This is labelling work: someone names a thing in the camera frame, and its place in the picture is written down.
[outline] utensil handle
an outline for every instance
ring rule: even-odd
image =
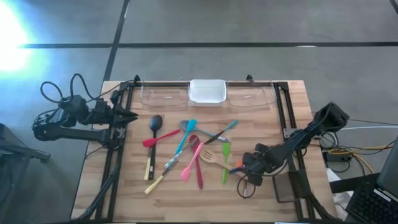
[[[184,137],[182,138],[180,144],[177,147],[177,150],[175,151],[175,155],[177,155],[179,152],[181,152],[182,146],[184,145],[185,139],[187,138],[188,133],[184,134]]]
[[[164,168],[165,168],[165,169],[169,168],[169,166],[170,166],[176,159],[178,159],[178,157],[180,156],[181,152],[179,152],[177,155],[175,155],[175,156],[173,157],[173,159],[171,159],[170,161],[168,161],[168,162],[166,163],[166,165],[164,165]]]
[[[148,158],[148,161],[147,161],[147,168],[145,169],[144,180],[148,180],[149,166],[150,166],[150,158]]]
[[[224,163],[228,164],[227,161],[228,161],[228,156],[224,155]],[[225,184],[225,183],[226,183],[226,169],[224,168],[223,169],[223,184]]]
[[[151,184],[145,191],[145,194],[149,194],[155,187],[156,185],[163,179],[163,176],[160,176],[153,184]]]
[[[192,166],[193,161],[198,157],[199,152],[201,151],[202,148],[203,148],[203,143],[200,143],[200,145],[198,146],[197,151],[194,153],[194,155],[193,155],[193,157],[191,159],[191,162],[189,163],[188,167]]]
[[[233,126],[237,125],[239,123],[238,120],[234,120],[231,124],[229,124],[224,131],[228,130],[229,128],[232,128]]]
[[[203,134],[207,134],[207,135],[210,136],[210,137],[214,137],[214,136],[216,135],[216,134],[209,133],[209,132],[204,131],[204,130],[201,130],[201,129],[198,129],[198,130],[196,130],[196,131],[199,131],[199,132],[201,132],[201,133],[203,133]],[[226,138],[224,138],[223,136],[218,136],[218,139],[219,139],[220,141],[223,141],[223,142],[229,142],[229,140],[226,139]]]
[[[156,158],[156,143],[150,149],[150,166],[148,180],[153,180],[155,176],[155,158]]]
[[[223,169],[223,184],[226,183],[226,169]]]
[[[180,129],[174,130],[174,131],[172,131],[172,132],[170,132],[170,133],[168,133],[168,134],[165,134],[165,135],[163,135],[163,136],[157,138],[156,141],[161,140],[161,139],[166,138],[166,137],[169,137],[169,136],[172,136],[173,134],[177,134],[177,133],[179,133],[180,131],[181,131]]]
[[[201,176],[201,170],[200,170],[200,165],[199,165],[199,157],[195,158],[195,165],[197,167],[198,186],[199,186],[199,189],[203,189],[203,178]]]
[[[222,166],[222,167],[228,169],[228,170],[234,169],[234,167],[231,167],[230,165],[225,164],[224,162],[218,161],[218,162],[216,162],[216,163],[217,163],[218,165],[220,165],[220,166]],[[236,174],[236,175],[238,175],[238,176],[240,176],[240,177],[244,177],[244,176],[245,176],[245,174],[242,173],[242,172],[235,172],[234,174]]]

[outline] gray floor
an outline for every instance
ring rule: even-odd
[[[122,0],[6,1],[28,43],[111,43]],[[121,42],[325,42],[395,41],[398,15],[389,1],[144,1],[132,0]],[[40,95],[43,81],[60,85],[81,73],[92,94],[100,91],[110,49],[30,49],[23,68],[0,70],[0,123],[27,145],[51,153],[48,164],[32,161],[9,223],[68,220],[87,142],[40,142],[30,126],[55,107]],[[316,111],[336,102],[352,118],[397,122],[398,47],[278,49],[119,49],[111,80],[222,78],[302,79]],[[80,84],[76,91],[85,96]],[[48,89],[49,94],[56,93]],[[348,126],[375,126],[350,122]],[[342,131],[341,144],[386,144],[398,129]],[[380,171],[387,151],[365,159]],[[335,169],[340,164],[330,164]],[[342,178],[361,175],[353,162]]]

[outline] white container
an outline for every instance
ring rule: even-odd
[[[191,80],[189,99],[192,106],[222,106],[226,100],[224,80]]]

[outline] clear plastic bin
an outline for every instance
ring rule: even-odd
[[[183,86],[156,86],[142,82],[141,103],[149,106],[178,106],[188,102],[188,82]]]
[[[248,85],[244,87],[231,86],[227,82],[228,101],[233,106],[249,107],[269,105],[276,100],[274,84],[269,86]]]

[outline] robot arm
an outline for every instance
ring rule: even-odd
[[[315,114],[311,123],[305,129],[297,130],[283,144],[277,146],[256,145],[256,152],[246,152],[243,155],[244,167],[240,171],[248,176],[248,181],[260,186],[262,175],[272,173],[296,150],[301,150],[310,144],[316,135],[327,131],[337,132],[347,124],[349,116],[336,104],[329,103]]]
[[[80,95],[65,98],[51,114],[38,117],[33,123],[35,137],[41,141],[54,141],[60,138],[98,141],[109,144],[111,135],[109,129],[84,130],[72,129],[77,122],[87,124],[129,123],[137,119],[138,114],[125,110],[117,102],[120,91],[112,93],[113,107],[108,106],[102,98],[96,100],[95,107],[89,109],[86,100]]]

